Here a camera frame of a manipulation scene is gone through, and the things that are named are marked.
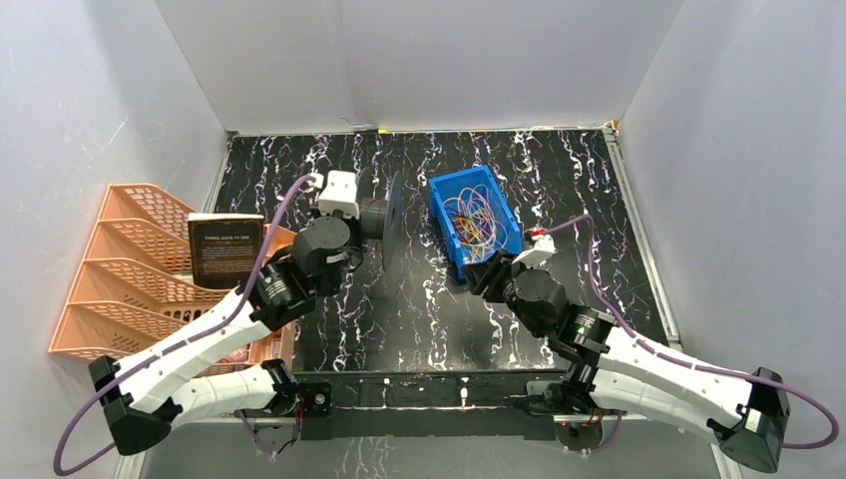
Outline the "black cable spool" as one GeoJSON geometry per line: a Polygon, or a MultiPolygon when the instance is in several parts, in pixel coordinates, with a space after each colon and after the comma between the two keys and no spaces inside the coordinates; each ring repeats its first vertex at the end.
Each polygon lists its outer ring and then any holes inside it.
{"type": "Polygon", "coordinates": [[[359,229],[364,240],[377,240],[382,247],[382,267],[390,268],[402,230],[403,174],[396,172],[388,185],[385,197],[377,198],[372,184],[373,175],[365,170],[358,182],[359,229]]]}

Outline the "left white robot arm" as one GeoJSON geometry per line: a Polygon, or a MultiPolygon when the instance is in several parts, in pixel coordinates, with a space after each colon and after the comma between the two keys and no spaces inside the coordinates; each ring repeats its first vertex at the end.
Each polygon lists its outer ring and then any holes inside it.
{"type": "Polygon", "coordinates": [[[145,451],[174,429],[218,413],[292,411],[299,386],[281,359],[225,374],[204,372],[313,312],[319,298],[337,294],[362,246],[357,220],[339,213],[318,217],[254,281],[231,290],[200,318],[147,350],[93,361],[90,375],[118,452],[145,451]]]}

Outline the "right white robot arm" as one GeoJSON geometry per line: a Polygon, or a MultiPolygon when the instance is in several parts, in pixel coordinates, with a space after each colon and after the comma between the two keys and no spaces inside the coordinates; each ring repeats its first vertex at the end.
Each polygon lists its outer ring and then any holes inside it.
{"type": "Polygon", "coordinates": [[[571,302],[546,270],[504,250],[461,273],[472,294],[507,305],[570,363],[550,399],[576,413],[598,408],[656,419],[698,434],[749,469],[777,471],[790,415],[780,374],[721,369],[628,334],[610,315],[571,302]]]}

